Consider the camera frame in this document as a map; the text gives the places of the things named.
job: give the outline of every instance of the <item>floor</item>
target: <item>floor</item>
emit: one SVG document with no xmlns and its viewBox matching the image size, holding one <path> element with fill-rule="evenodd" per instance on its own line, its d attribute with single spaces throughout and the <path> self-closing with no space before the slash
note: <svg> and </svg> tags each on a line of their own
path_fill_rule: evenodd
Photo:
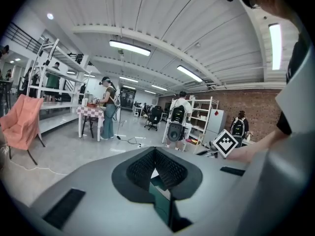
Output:
<svg viewBox="0 0 315 236">
<path fill-rule="evenodd" d="M 93 124 L 94 139 L 91 137 L 88 122 L 83 137 L 78 137 L 78 120 L 60 126 L 42 134 L 46 147 L 42 147 L 36 138 L 30 148 L 34 165 L 27 152 L 12 149 L 12 160 L 8 154 L 4 158 L 4 167 L 0 177 L 9 192 L 17 200 L 30 206 L 32 202 L 48 187 L 71 173 L 78 167 L 98 159 L 143 147 L 161 146 L 165 122 L 158 125 L 158 131 L 144 128 L 146 119 L 133 117 L 132 112 L 122 111 L 119 128 L 119 141 L 114 139 L 97 142 L 97 123 Z M 117 134 L 118 123 L 114 123 L 114 134 Z"/>
</svg>

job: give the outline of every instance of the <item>brick wall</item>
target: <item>brick wall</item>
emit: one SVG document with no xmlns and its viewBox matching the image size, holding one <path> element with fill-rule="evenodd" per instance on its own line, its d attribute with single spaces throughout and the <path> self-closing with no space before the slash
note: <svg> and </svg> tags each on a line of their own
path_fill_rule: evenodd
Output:
<svg viewBox="0 0 315 236">
<path fill-rule="evenodd" d="M 228 130 L 233 118 L 240 110 L 244 110 L 250 125 L 252 141 L 259 141 L 268 135 L 273 129 L 280 116 L 275 97 L 279 90 L 249 89 L 249 90 L 222 90 L 205 93 L 192 93 L 196 99 L 210 99 L 212 96 L 219 101 L 219 109 L 226 111 L 227 118 L 225 128 Z M 164 108 L 165 103 L 176 99 L 176 96 L 160 97 L 158 105 Z"/>
</svg>

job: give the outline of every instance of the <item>ceiling light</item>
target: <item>ceiling light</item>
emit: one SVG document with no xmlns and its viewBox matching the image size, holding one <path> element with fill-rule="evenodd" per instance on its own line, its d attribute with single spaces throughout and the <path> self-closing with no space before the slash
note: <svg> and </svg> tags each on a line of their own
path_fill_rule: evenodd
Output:
<svg viewBox="0 0 315 236">
<path fill-rule="evenodd" d="M 194 80 L 198 82 L 202 82 L 202 79 L 200 79 L 198 76 L 194 75 L 192 72 L 188 71 L 186 68 L 182 67 L 181 65 L 178 66 L 177 69 L 183 73 L 186 73 L 188 76 L 192 77 Z"/>
<path fill-rule="evenodd" d="M 119 77 L 120 79 L 123 79 L 123 80 L 128 80 L 128 81 L 133 81 L 133 82 L 138 82 L 136 80 L 132 80 L 132 79 L 128 79 L 128 78 L 125 78 L 125 77 Z"/>
<path fill-rule="evenodd" d="M 53 20 L 53 19 L 54 19 L 54 15 L 51 14 L 51 13 L 48 13 L 48 14 L 47 14 L 47 17 L 48 17 L 50 20 Z"/>
<path fill-rule="evenodd" d="M 150 91 L 146 91 L 146 90 L 144 90 L 144 92 L 149 92 L 149 93 L 153 93 L 153 94 L 156 94 L 155 92 L 150 92 Z"/>
<path fill-rule="evenodd" d="M 279 70 L 282 55 L 282 37 L 279 24 L 269 25 L 272 44 L 272 70 Z"/>
<path fill-rule="evenodd" d="M 109 45 L 111 47 L 117 47 L 117 48 L 121 48 L 121 49 L 125 49 L 125 50 L 129 50 L 135 53 L 139 53 L 139 54 L 143 54 L 145 56 L 149 56 L 150 55 L 150 50 L 142 48 L 140 46 L 136 46 L 136 45 L 131 45 L 128 43 L 123 43 L 120 41 L 115 41 L 115 40 L 110 40 L 109 41 Z"/>
<path fill-rule="evenodd" d="M 155 86 L 155 85 L 151 85 L 151 86 L 152 86 L 152 87 L 154 87 L 154 88 L 158 88 L 158 89 L 161 89 L 161 90 L 167 91 L 167 89 L 165 89 L 165 88 L 160 88 L 160 87 Z"/>
<path fill-rule="evenodd" d="M 124 88 L 129 88 L 129 89 L 135 89 L 135 88 L 132 88 L 132 87 L 129 87 L 129 86 L 125 86 L 123 85 Z"/>
</svg>

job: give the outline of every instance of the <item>white cable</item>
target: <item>white cable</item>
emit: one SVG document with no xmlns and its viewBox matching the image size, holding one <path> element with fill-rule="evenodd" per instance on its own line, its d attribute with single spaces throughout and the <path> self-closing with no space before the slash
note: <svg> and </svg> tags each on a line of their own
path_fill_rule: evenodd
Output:
<svg viewBox="0 0 315 236">
<path fill-rule="evenodd" d="M 9 152 L 9 147 L 7 146 L 7 144 L 5 144 L 5 147 L 2 147 L 2 148 L 0 149 L 0 152 L 2 152 L 2 153 L 4 153 L 5 155 L 7 155 L 7 153 Z M 33 170 L 36 170 L 36 169 L 40 169 L 40 170 L 49 170 L 49 171 L 51 171 L 52 173 L 57 174 L 57 175 L 61 175 L 61 176 L 66 176 L 66 175 L 68 175 L 68 174 L 63 174 L 63 173 L 54 172 L 54 171 L 52 171 L 52 170 L 49 169 L 49 168 L 42 168 L 42 167 L 38 167 L 38 166 L 36 166 L 35 168 L 32 168 L 32 169 L 27 169 L 27 168 L 25 168 L 24 166 L 19 165 L 19 164 L 13 162 L 12 160 L 9 160 L 9 162 L 15 164 L 16 166 L 19 166 L 19 167 L 23 168 L 23 169 L 26 170 L 26 171 L 33 171 Z"/>
</svg>

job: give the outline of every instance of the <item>checkered tablecloth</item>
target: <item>checkered tablecloth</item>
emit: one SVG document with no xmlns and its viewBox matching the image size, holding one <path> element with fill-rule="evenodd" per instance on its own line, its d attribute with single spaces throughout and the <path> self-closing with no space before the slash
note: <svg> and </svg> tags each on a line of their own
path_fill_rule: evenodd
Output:
<svg viewBox="0 0 315 236">
<path fill-rule="evenodd" d="M 104 111 L 100 108 L 90 108 L 90 107 L 79 106 L 77 108 L 77 114 L 101 118 L 102 120 L 104 120 Z"/>
</svg>

